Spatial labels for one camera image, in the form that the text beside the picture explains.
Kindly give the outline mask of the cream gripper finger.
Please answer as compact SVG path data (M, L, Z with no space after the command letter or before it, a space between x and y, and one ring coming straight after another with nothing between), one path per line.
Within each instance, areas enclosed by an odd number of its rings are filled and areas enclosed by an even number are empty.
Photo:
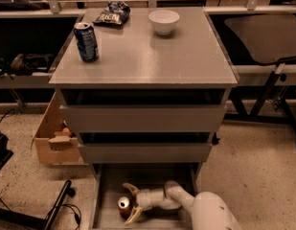
M133 207L130 213L130 216L128 219L125 221L125 225L129 225L133 222L135 222L143 213L144 209L140 206Z
M137 196L138 193L140 192L140 190L136 186L130 183L124 183L123 187L128 189L133 196Z

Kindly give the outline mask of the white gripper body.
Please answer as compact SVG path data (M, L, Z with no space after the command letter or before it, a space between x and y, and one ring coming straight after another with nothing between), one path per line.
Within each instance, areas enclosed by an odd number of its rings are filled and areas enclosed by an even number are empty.
M136 204L144 211L150 210L153 207L151 191L149 189L141 190L136 196Z

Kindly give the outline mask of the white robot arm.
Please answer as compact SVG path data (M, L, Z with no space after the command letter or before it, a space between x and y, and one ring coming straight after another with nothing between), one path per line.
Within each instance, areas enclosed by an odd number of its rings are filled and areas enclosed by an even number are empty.
M140 190L124 183L136 204L131 208L125 225L135 222L152 208L173 210L182 207L191 217L193 230L242 230L235 216L221 197L211 192L191 195L176 181L167 181L161 189Z

